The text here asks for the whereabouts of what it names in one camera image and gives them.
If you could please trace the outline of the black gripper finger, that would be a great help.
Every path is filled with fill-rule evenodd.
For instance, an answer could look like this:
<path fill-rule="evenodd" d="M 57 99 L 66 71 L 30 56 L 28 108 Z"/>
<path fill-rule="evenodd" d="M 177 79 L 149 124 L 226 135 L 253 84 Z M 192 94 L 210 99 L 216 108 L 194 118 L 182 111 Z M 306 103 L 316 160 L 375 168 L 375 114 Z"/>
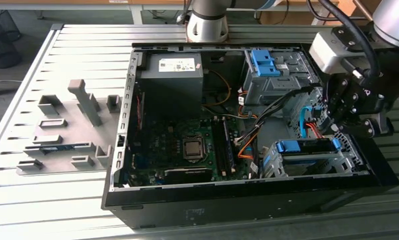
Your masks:
<path fill-rule="evenodd" d="M 387 116 L 372 115 L 364 119 L 357 118 L 344 121 L 340 125 L 340 131 L 358 138 L 375 138 L 391 136 L 393 134 L 393 125 Z"/>
<path fill-rule="evenodd" d="M 326 117 L 320 124 L 324 133 L 340 131 L 358 133 L 360 118 L 356 103 L 360 100 L 360 87 L 349 78 L 330 78 L 322 89 Z"/>

